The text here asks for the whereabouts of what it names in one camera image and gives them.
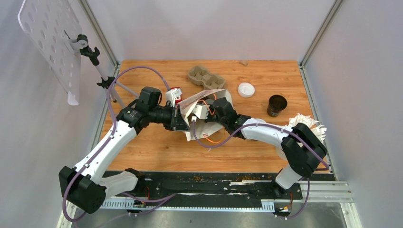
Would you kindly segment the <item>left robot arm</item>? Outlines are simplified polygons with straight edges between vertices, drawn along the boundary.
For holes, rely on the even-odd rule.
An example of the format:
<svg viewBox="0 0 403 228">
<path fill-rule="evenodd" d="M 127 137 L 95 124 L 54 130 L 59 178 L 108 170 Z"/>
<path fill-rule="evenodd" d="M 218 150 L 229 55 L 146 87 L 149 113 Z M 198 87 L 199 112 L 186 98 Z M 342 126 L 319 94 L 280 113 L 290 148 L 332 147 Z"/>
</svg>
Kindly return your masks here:
<svg viewBox="0 0 403 228">
<path fill-rule="evenodd" d="M 150 123 L 162 124 L 168 131 L 188 132 L 180 105 L 167 101 L 160 105 L 162 93 L 144 87 L 138 99 L 113 115 L 113 126 L 98 145 L 74 167 L 63 167 L 59 182 L 63 202 L 71 202 L 85 213 L 96 212 L 112 196 L 130 192 L 141 196 L 145 192 L 145 176 L 128 168 L 114 176 L 103 177 L 119 152 Z"/>
</svg>

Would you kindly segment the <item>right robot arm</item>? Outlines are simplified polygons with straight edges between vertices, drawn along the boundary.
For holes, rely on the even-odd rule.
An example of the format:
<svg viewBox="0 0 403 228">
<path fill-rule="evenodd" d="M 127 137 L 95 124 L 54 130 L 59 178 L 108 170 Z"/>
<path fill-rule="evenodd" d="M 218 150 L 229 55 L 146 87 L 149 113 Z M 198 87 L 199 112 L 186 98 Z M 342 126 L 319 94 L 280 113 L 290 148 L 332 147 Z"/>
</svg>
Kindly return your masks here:
<svg viewBox="0 0 403 228">
<path fill-rule="evenodd" d="M 238 114 L 226 98 L 219 98 L 212 104 L 214 114 L 211 120 L 224 127 L 229 137 L 255 140 L 273 145 L 282 151 L 288 162 L 280 170 L 271 185 L 272 194 L 284 198 L 290 187 L 302 178 L 309 179 L 323 164 L 327 171 L 329 165 L 324 161 L 328 151 L 310 124 L 296 122 L 291 126 L 278 126 L 259 121 L 247 115 Z"/>
</svg>

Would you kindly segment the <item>white plastic cup lid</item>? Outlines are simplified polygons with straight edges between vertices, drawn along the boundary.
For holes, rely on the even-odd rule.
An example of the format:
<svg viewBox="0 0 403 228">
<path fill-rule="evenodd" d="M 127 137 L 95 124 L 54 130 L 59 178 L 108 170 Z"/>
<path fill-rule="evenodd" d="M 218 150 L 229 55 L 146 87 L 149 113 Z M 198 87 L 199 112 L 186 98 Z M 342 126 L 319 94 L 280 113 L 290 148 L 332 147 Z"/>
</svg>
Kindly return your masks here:
<svg viewBox="0 0 403 228">
<path fill-rule="evenodd" d="M 266 121 L 264 121 L 263 119 L 259 119 L 259 118 L 255 118 L 255 121 L 259 122 L 259 123 L 266 123 Z"/>
</svg>

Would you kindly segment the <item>white paper bakery bag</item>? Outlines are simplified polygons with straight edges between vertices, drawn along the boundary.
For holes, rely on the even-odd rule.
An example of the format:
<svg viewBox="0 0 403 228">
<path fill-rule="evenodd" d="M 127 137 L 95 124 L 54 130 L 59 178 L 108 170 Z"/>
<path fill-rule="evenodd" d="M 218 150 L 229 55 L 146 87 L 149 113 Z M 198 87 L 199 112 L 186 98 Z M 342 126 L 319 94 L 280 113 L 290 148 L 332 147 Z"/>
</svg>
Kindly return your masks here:
<svg viewBox="0 0 403 228">
<path fill-rule="evenodd" d="M 232 104 L 228 89 L 203 90 L 179 102 L 181 115 L 190 128 L 185 132 L 187 141 L 203 139 L 223 128 L 212 119 L 212 103 L 223 97 Z"/>
</svg>

